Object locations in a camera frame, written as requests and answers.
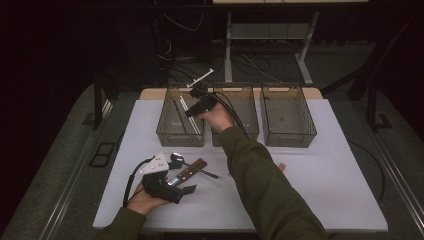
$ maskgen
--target floor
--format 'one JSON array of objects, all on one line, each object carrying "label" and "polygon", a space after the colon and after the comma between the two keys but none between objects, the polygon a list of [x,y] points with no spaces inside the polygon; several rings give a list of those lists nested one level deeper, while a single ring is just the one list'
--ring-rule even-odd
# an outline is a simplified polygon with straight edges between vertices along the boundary
[{"label": "floor", "polygon": [[[233,81],[301,82],[293,53],[298,42],[235,42],[232,47]],[[306,57],[314,87],[322,89],[358,68],[372,51],[372,43],[311,45]],[[215,70],[209,81],[223,81],[223,44],[214,42],[213,61],[181,60],[169,71],[170,82],[189,82]],[[347,83],[325,95],[336,114],[375,198],[389,225],[382,233],[329,233],[331,239],[424,239],[417,227],[402,188],[389,174],[392,160],[408,183],[417,202],[424,202],[424,143],[383,95],[378,95],[377,113],[384,114],[393,128],[370,131],[365,123],[366,97],[350,101]],[[93,89],[88,88],[75,103],[37,176],[22,200],[2,239],[89,239],[98,204],[119,150],[120,137],[139,93],[121,93],[106,102],[104,120],[92,130]],[[100,143],[115,143],[105,168],[89,167]],[[217,235],[207,233],[164,235],[144,233],[140,239],[258,239],[256,234]]]}]

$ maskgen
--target person's left hand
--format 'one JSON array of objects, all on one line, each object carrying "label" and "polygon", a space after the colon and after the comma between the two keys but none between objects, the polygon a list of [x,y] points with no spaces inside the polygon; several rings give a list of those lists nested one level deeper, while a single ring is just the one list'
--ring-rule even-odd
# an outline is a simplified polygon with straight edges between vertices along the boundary
[{"label": "person's left hand", "polygon": [[127,205],[128,209],[147,216],[155,208],[170,203],[169,201],[163,200],[161,198],[153,198],[142,189],[143,185],[141,183],[138,184],[134,191],[135,196],[131,198]]}]

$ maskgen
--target gray floor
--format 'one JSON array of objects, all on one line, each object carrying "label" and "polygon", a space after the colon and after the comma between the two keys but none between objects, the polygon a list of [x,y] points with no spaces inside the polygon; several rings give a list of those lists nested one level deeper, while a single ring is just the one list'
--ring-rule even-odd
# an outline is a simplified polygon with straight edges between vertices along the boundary
[{"label": "gray floor", "polygon": [[[352,72],[367,59],[373,47],[370,43],[312,45],[306,64],[314,86],[323,88]],[[218,43],[216,49],[212,66],[205,63],[181,64],[182,67],[176,67],[179,71],[171,71],[170,81],[188,82],[189,78],[180,71],[195,77],[205,73],[210,67],[216,73],[209,80],[223,81],[222,46]],[[243,54],[272,78],[300,82],[301,75],[292,55],[297,49],[299,44],[284,42],[265,46],[257,44],[249,48],[241,43],[236,44],[233,46],[236,60],[233,61],[238,60],[239,65],[233,65],[233,81],[273,81],[258,74],[249,60],[241,55]],[[380,162],[383,162],[383,156],[375,143],[375,135],[388,149],[418,202],[424,202],[424,143],[383,94],[378,96],[378,113],[385,114],[393,128],[380,129],[377,134],[371,133],[364,122],[366,99],[349,101],[346,97],[349,85],[348,83],[325,97],[330,100],[376,199],[382,189],[382,178],[373,156]],[[96,131],[92,130],[91,125],[84,124],[86,117],[93,113],[92,87],[81,95],[2,239],[89,239],[97,231],[91,225],[117,148],[106,168],[88,167],[88,162],[101,142],[119,142],[138,95],[121,94],[117,101],[105,108],[106,118]],[[424,239],[394,181],[387,172],[385,176],[386,189],[381,209],[388,221],[389,231],[341,233],[333,235],[332,239]]]}]

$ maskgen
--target metal tool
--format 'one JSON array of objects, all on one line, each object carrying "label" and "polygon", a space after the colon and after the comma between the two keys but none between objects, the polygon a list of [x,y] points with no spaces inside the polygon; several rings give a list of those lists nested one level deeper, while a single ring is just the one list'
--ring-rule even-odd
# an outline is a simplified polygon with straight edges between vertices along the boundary
[{"label": "metal tool", "polygon": [[188,166],[186,169],[181,171],[176,177],[168,181],[168,184],[171,186],[178,186],[181,183],[187,181],[189,178],[191,178],[194,174],[198,172],[197,169],[202,169],[206,165],[208,165],[203,159],[199,158],[197,159],[193,164]]},{"label": "metal tool", "polygon": [[[185,165],[187,165],[187,166],[190,166],[190,164],[188,164],[188,163],[186,163],[186,162],[184,161],[184,157],[183,157],[181,154],[178,154],[178,153],[172,153],[172,154],[171,154],[171,161],[173,161],[173,162],[181,162],[182,164],[185,164]],[[203,174],[206,174],[206,175],[208,175],[209,177],[213,177],[213,178],[216,178],[216,179],[218,179],[218,178],[219,178],[219,176],[217,176],[217,175],[215,175],[215,174],[212,174],[212,173],[210,173],[210,172],[206,172],[206,171],[204,171],[204,170],[202,170],[202,169],[197,169],[197,168],[195,168],[195,167],[193,167],[193,169],[195,169],[195,170],[197,170],[197,171],[199,171],[199,172],[201,172],[201,173],[203,173]]]}]

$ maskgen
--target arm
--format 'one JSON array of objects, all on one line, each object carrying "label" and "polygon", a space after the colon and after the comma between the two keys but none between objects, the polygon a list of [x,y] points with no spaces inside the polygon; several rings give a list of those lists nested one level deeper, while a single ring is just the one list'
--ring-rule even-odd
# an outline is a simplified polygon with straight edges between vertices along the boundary
[{"label": "arm", "polygon": [[96,233],[92,240],[139,239],[146,216],[155,208],[169,203],[160,198],[152,198],[143,191],[141,183],[134,191],[126,208],[119,209],[113,222]]},{"label": "arm", "polygon": [[321,223],[274,164],[267,148],[233,126],[225,108],[217,105],[199,118],[221,132],[228,169],[262,239],[327,239]]}]

